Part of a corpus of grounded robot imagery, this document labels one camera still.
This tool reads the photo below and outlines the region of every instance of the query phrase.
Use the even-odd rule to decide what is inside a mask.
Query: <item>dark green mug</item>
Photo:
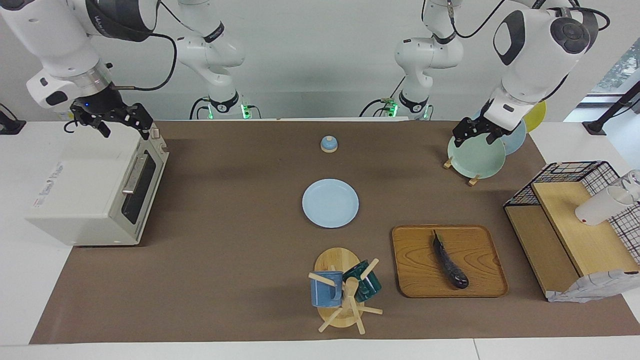
[[[380,289],[382,289],[382,285],[373,271],[370,272],[364,280],[360,280],[360,276],[367,267],[369,267],[369,261],[363,260],[342,275],[343,281],[347,281],[350,277],[358,279],[358,291],[356,291],[356,295],[354,296],[357,302],[364,302],[371,299],[380,291]]]

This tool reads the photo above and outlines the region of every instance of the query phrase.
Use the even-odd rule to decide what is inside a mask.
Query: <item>white table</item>
[[[23,219],[70,138],[62,124],[30,122],[19,136],[0,137],[0,359],[325,359],[326,352],[375,359],[640,359],[640,336],[25,346],[71,251]],[[606,137],[589,136],[581,124],[544,123],[532,137],[548,163],[607,160],[620,174],[629,170]],[[640,318],[640,291],[625,299]]]

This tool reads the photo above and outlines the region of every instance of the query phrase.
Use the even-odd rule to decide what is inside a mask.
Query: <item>white toaster oven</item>
[[[34,200],[27,221],[67,245],[135,245],[169,153],[154,125],[149,140],[109,123],[104,138],[80,126]]]

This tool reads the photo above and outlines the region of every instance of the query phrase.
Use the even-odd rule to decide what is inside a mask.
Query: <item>window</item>
[[[600,82],[587,94],[579,107],[607,106],[640,80],[640,38],[613,65]]]

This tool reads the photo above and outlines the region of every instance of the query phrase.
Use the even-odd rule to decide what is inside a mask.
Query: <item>black stand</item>
[[[620,100],[613,104],[602,116],[596,121],[585,121],[582,123],[587,132],[591,135],[606,135],[607,133],[602,130],[604,124],[606,124],[613,115],[615,115],[622,107],[627,105],[631,99],[633,99],[638,93],[640,93],[640,81],[638,81],[625,95],[620,97]]]
[[[24,120],[11,120],[0,111],[0,135],[17,135],[27,122]]]

